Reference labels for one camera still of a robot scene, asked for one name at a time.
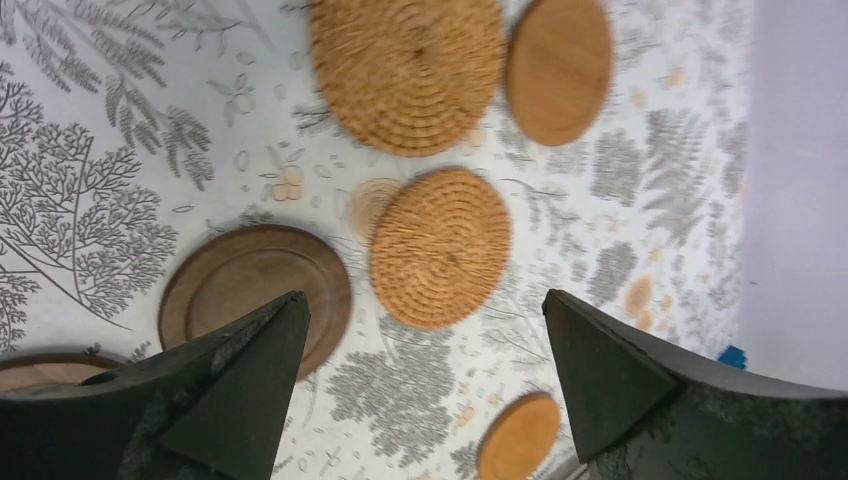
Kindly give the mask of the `light wooden coaster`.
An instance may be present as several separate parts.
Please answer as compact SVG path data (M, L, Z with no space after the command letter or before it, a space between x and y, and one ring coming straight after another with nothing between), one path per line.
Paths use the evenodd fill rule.
M593 124L610 90L613 46L599 1L532 2L513 29L505 78L513 119L527 137L561 146Z
M545 392L527 394L510 404L482 439L479 478L528 479L556 443L560 420L557 402Z

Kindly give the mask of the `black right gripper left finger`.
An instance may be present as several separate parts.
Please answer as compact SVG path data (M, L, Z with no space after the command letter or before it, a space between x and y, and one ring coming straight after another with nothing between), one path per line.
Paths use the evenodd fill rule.
M5 479L267 479L310 325L286 293L209 334L71 385L1 397Z

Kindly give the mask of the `blue toy brick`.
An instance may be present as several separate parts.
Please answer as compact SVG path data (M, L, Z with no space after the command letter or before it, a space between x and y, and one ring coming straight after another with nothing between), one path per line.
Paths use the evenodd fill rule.
M737 368L740 370L747 369L747 355L746 352L735 346L729 345L717 358L717 361L731 366L733 368Z

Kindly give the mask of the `woven rattan coaster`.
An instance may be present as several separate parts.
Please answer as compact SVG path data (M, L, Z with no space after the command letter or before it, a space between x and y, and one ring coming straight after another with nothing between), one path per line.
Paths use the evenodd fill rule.
M310 28L318 83L342 126L403 157L461 143L505 66L496 1L314 1Z
M497 189L460 167L404 188L380 217L370 273L377 299L401 324L452 326L494 293L510 260L512 221Z

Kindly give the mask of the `dark wooden coaster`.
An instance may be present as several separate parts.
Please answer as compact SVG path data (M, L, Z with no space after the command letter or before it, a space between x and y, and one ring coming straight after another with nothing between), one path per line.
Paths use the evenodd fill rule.
M75 385L123 366L116 360L85 353L43 353L1 361L1 392Z
M305 293L311 314L299 378L325 364L351 315L352 287L339 255L291 226L258 225L198 248L164 290L158 315L163 350L217 330L290 292Z

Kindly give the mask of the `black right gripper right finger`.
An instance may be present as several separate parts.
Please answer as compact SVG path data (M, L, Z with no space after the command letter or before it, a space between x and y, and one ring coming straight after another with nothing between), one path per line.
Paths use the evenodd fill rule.
M740 370L562 290L542 311L596 479L843 479L847 395Z

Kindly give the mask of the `floral tablecloth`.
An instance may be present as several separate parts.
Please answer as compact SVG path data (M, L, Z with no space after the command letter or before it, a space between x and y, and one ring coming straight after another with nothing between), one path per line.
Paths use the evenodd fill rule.
M738 330L749 1L607 1L605 107L545 147L506 97L461 143L403 159L359 144L312 70L306 1L1 5L1 354L159 353L162 291L238 227L290 224L347 268L353 306L295 390L278 479L472 479L481 436L559 394L551 288L716 357ZM376 299L377 207L461 165L502 193L514 249L494 296L443 332Z

